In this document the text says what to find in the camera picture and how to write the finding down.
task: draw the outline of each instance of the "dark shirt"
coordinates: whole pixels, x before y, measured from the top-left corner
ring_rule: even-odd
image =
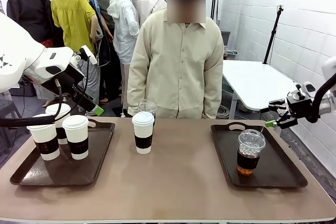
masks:
[[[112,33],[112,31],[114,30],[114,22],[112,16],[110,16],[107,13],[107,8],[110,6],[110,0],[97,0],[97,1],[100,7],[100,13],[104,17],[106,24],[110,32]]]
[[[53,38],[49,0],[8,0],[7,16],[21,25],[37,42]]]

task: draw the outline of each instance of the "white table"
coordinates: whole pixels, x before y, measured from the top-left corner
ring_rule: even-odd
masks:
[[[229,119],[235,116],[238,97],[246,108],[259,111],[296,89],[290,78],[259,61],[224,60],[223,76],[234,90]]]

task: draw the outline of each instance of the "table leg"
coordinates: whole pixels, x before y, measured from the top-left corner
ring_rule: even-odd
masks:
[[[236,106],[237,106],[238,96],[236,91],[233,92],[232,100],[231,100],[231,107],[230,107],[230,115],[229,119],[235,118]]]

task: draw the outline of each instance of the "brown tray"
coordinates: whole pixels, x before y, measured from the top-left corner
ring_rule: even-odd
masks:
[[[106,152],[109,148],[115,124],[89,119],[89,155],[82,160],[71,157],[68,145],[60,145],[60,155],[44,161],[35,148],[16,172],[10,182],[20,186],[84,186],[98,178]]]
[[[250,176],[241,175],[237,171],[238,136],[243,129],[237,129],[234,125],[260,131],[266,139],[266,147],[260,155],[258,166]],[[212,125],[211,130],[223,172],[227,173],[234,185],[261,188],[297,188],[308,185],[306,178],[266,127],[234,122]]]

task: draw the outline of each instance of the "yellow-green shirt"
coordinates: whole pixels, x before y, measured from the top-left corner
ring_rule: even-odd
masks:
[[[96,14],[87,0],[51,0],[53,19],[57,27],[63,29],[63,40],[66,47],[79,52],[83,45],[94,53],[94,45],[90,38],[91,18]]]

